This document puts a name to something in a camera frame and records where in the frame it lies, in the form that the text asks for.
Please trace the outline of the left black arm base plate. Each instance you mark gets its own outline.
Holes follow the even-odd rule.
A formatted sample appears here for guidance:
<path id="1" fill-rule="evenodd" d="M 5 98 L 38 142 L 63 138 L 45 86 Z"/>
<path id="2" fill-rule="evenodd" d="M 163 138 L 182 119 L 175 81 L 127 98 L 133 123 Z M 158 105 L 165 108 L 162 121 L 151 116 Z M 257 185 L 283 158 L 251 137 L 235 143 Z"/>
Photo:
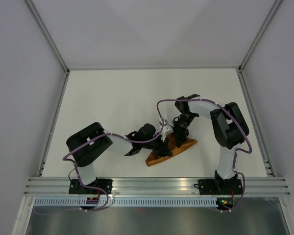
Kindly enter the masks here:
<path id="1" fill-rule="evenodd" d="M 112 179 L 96 179 L 87 186 L 83 186 L 78 179 L 72 179 L 69 186 L 69 194 L 86 195 L 86 194 L 107 194 L 112 190 Z"/>

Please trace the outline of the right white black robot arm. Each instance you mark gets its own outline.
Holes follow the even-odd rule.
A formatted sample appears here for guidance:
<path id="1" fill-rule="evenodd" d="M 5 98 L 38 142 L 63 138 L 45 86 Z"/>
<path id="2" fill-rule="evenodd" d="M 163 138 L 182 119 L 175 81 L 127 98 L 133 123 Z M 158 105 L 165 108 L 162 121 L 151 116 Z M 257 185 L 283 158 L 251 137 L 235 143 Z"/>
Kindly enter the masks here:
<path id="1" fill-rule="evenodd" d="M 220 145 L 219 164 L 214 178 L 198 180 L 195 188 L 201 195 L 242 194 L 243 186 L 235 164 L 241 144 L 249 142 L 249 128 L 237 103 L 220 105 L 193 94 L 178 98 L 174 105 L 180 112 L 180 116 L 173 120 L 173 136 L 177 147 L 186 143 L 188 127 L 199 116 L 211 120 L 215 139 Z"/>

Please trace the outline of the orange cloth napkin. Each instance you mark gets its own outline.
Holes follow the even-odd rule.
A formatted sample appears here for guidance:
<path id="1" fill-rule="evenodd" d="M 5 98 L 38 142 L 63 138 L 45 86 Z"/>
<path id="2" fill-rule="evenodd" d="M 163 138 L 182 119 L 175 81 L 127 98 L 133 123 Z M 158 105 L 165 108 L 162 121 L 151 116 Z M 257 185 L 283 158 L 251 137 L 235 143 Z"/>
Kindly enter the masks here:
<path id="1" fill-rule="evenodd" d="M 145 160 L 147 166 L 153 166 L 159 163 L 162 163 L 166 160 L 169 160 L 178 154 L 181 154 L 182 152 L 185 152 L 187 149 L 191 148 L 197 143 L 197 140 L 188 138 L 180 147 L 176 146 L 176 142 L 174 139 L 173 134 L 170 134 L 166 137 L 166 139 L 169 140 L 169 148 L 172 151 L 171 157 L 161 157 L 161 158 L 155 158 L 151 153 Z"/>

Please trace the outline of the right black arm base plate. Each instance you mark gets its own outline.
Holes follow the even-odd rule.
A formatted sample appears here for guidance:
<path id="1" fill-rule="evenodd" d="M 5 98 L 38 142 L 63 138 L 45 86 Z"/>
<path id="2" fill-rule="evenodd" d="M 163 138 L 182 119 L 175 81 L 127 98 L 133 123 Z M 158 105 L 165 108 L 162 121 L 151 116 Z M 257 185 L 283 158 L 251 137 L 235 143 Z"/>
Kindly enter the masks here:
<path id="1" fill-rule="evenodd" d="M 241 195 L 243 192 L 243 185 L 240 179 L 201 179 L 193 186 L 199 190 L 200 195 Z"/>

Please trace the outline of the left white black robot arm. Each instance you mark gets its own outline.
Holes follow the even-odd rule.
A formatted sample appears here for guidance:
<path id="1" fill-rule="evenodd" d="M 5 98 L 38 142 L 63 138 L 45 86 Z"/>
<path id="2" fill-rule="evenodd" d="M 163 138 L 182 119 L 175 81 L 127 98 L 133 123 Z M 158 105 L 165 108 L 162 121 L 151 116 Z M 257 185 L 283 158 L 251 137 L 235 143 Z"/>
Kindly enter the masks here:
<path id="1" fill-rule="evenodd" d="M 158 133 L 153 125 L 146 123 L 138 131 L 121 136 L 107 131 L 99 122 L 95 122 L 70 136 L 66 145 L 69 154 L 73 156 L 80 188 L 87 194 L 96 191 L 94 161 L 105 151 L 133 156 L 141 149 L 149 149 L 160 157 L 171 156 L 168 136 L 173 133 L 173 129 L 163 119 L 160 123 L 161 129 Z"/>

